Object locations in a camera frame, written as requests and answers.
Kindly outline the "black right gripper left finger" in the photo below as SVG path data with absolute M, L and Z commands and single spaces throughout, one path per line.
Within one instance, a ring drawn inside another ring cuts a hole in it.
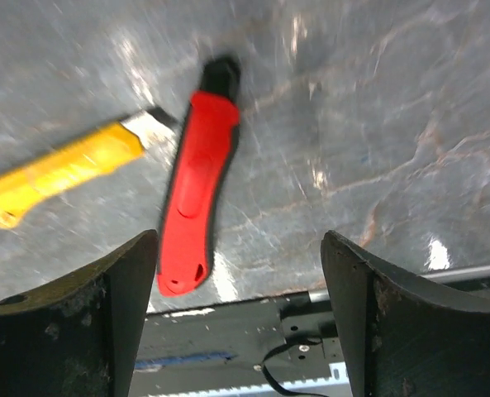
M 126 396 L 155 276 L 157 232 L 0 301 L 0 396 Z

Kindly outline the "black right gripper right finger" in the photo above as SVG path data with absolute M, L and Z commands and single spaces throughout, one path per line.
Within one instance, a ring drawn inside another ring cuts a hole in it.
M 417 275 L 337 232 L 321 242 L 355 396 L 490 396 L 490 265 Z

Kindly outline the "yellow box cutter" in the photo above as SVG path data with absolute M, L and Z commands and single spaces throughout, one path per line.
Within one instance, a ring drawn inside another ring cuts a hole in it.
M 149 108 L 1 173 L 0 229 L 17 227 L 36 205 L 141 158 L 177 126 L 178 120 L 163 108 Z

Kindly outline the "red box cutter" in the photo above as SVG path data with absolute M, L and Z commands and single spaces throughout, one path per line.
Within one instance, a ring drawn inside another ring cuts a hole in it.
M 189 294 L 210 275 L 219 190 L 239 139 L 240 65 L 209 60 L 189 99 L 159 225 L 156 284 L 165 297 Z

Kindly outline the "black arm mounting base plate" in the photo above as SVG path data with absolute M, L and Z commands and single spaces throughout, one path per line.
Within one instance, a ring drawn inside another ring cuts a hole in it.
M 145 319 L 131 396 L 328 377 L 344 362 L 325 290 L 218 304 Z

